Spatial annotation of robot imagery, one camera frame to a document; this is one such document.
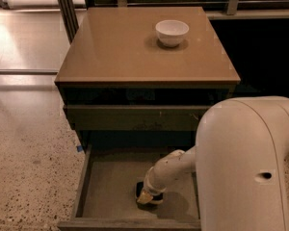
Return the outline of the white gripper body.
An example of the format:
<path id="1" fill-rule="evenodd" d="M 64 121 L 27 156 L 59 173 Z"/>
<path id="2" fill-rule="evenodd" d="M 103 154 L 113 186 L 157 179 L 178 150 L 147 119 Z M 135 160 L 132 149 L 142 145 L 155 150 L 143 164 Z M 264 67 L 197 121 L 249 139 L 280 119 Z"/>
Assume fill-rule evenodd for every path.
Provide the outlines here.
<path id="1" fill-rule="evenodd" d="M 166 185 L 161 177 L 147 175 L 144 178 L 144 189 L 151 195 L 159 195 L 166 190 Z"/>

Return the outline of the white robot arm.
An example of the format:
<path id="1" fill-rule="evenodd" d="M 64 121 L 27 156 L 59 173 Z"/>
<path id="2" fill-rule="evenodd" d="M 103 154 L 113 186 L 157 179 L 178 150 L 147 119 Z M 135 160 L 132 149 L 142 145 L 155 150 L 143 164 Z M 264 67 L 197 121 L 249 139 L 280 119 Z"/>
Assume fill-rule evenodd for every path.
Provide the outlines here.
<path id="1" fill-rule="evenodd" d="M 148 170 L 137 202 L 150 203 L 179 175 L 194 172 L 202 231 L 289 231 L 287 154 L 289 98 L 226 99 L 201 118 L 191 149 Z"/>

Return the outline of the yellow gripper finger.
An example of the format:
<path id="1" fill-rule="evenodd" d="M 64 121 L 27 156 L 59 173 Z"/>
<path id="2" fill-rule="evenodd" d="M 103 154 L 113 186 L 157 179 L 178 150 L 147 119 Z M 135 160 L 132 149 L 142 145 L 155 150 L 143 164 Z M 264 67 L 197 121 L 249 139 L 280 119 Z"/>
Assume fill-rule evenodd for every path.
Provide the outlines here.
<path id="1" fill-rule="evenodd" d="M 142 189 L 140 191 L 140 195 L 137 197 L 137 202 L 139 204 L 145 205 L 145 204 L 148 204 L 152 199 L 153 199 L 153 195 L 150 194 L 145 189 Z"/>

